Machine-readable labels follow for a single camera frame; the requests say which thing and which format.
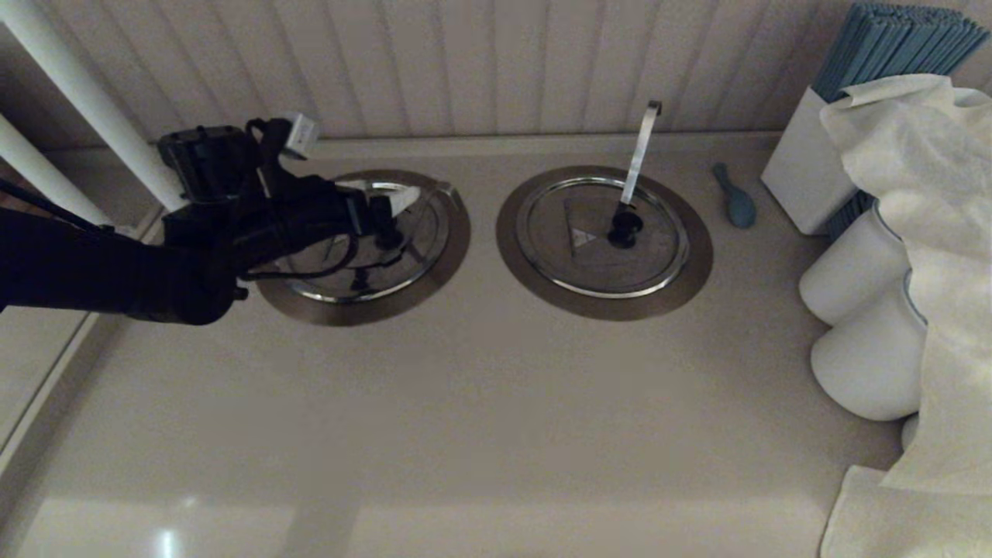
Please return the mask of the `steel hinged pot lid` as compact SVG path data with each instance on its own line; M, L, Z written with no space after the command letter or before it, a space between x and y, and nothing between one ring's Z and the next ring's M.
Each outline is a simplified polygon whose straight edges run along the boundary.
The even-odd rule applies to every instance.
M690 261L687 223L670 193L606 172L541 177L510 209L511 240L549 283L593 299L636 299L667 288Z
M404 181L357 180L371 181L386 193L389 188L412 186ZM359 238L357 254L343 269L325 277L302 277L343 260L350 241L337 236L279 259L275 268L291 273L288 286L309 299L333 304L381 299L412 285L432 268L449 240L450 220L443 201L426 205L421 193L411 208L397 216L400 241L393 250L379 247L376 236Z

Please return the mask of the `blue rice paddle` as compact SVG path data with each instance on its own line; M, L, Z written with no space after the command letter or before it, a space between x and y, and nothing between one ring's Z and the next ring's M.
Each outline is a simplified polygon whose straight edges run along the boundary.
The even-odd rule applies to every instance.
M731 225L750 229L757 222L757 208L750 195L734 184L726 164L717 162L711 172L724 194L724 208Z

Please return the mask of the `white support pole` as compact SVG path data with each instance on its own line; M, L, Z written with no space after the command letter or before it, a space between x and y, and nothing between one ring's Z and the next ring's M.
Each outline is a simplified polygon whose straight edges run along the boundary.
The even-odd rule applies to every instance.
M168 211L184 206L181 185L158 152L65 43L34 0L0 0L0 21L122 163Z
M0 158L55 205L93 225L111 225L109 216L82 194L3 113L0 113Z

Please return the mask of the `white square holder box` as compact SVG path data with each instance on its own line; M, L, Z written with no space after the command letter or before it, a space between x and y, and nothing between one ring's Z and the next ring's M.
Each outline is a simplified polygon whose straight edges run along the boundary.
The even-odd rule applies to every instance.
M761 181L805 236L824 236L828 221L856 193L839 149L822 124L828 103L805 88Z

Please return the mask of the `blue ribbed pack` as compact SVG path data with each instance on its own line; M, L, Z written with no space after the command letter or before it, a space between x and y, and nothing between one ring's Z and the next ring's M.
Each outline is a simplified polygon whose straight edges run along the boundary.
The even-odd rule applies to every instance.
M870 211L875 205L875 201L877 201L875 195L861 190L855 191L855 194L840 205L840 208L837 208L825 223L825 230L828 233L830 243L835 243L863 213Z

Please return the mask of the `blue straw bundle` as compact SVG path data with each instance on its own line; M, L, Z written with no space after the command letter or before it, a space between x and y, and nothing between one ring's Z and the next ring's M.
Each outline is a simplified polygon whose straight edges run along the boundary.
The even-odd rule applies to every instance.
M894 75L950 75L985 43L992 29L963 12L927 5L852 4L811 90L824 102L846 88Z

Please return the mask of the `white cloth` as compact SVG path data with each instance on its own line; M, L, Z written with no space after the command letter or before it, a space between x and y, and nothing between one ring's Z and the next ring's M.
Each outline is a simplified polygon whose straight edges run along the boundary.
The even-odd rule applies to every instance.
M992 98L897 75L819 119L906 244L928 320L913 442L887 472L847 470L819 558L992 558Z

